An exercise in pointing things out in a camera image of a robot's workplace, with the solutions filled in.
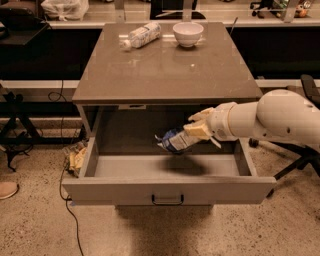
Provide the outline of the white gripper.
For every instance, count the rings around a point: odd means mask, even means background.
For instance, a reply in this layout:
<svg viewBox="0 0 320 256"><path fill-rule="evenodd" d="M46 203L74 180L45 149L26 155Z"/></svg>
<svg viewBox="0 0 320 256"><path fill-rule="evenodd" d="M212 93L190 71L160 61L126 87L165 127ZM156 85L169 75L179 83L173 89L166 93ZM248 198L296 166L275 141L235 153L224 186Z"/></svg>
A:
<svg viewBox="0 0 320 256"><path fill-rule="evenodd" d="M186 124L183 128L189 136L201 140L210 139L215 146L222 148L222 142L236 140L229 126L229 114L234 106L236 103L231 102L203 109L189 116L188 121L193 123Z"/></svg>

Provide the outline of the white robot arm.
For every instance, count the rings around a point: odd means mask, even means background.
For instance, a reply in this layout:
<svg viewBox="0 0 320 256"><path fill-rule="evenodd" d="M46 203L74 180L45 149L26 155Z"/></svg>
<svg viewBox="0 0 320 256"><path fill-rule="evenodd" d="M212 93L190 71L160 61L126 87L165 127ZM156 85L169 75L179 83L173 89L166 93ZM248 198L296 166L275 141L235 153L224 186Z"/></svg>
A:
<svg viewBox="0 0 320 256"><path fill-rule="evenodd" d="M320 110L289 90L270 91L257 102L223 103L190 116L188 121L183 129L200 140L254 138L320 150Z"/></svg>

